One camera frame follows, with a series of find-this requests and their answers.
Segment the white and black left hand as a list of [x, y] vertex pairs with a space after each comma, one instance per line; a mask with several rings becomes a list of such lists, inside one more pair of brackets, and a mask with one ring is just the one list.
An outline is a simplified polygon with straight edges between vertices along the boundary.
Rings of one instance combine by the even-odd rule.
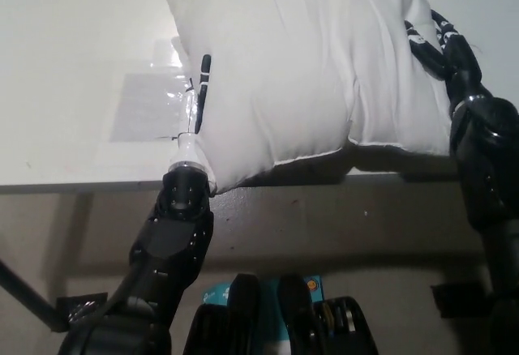
[[199, 88], [195, 89], [190, 81], [191, 85], [187, 89], [186, 99], [183, 101], [180, 113], [176, 136], [178, 149], [171, 160], [169, 171], [179, 167], [194, 167], [206, 171], [197, 147], [197, 139], [203, 122], [211, 65], [212, 57], [205, 54], [200, 65]]

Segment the black and white right hand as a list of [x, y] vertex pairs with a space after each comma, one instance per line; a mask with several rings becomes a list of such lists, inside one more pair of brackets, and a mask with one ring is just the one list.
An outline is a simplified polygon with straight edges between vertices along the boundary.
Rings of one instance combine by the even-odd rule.
[[431, 17], [439, 49], [427, 41], [411, 22], [405, 21], [405, 29], [412, 54], [435, 78], [445, 82], [450, 112], [453, 113], [466, 99], [490, 97], [491, 93], [482, 85], [478, 60], [465, 37], [440, 13], [431, 11]]

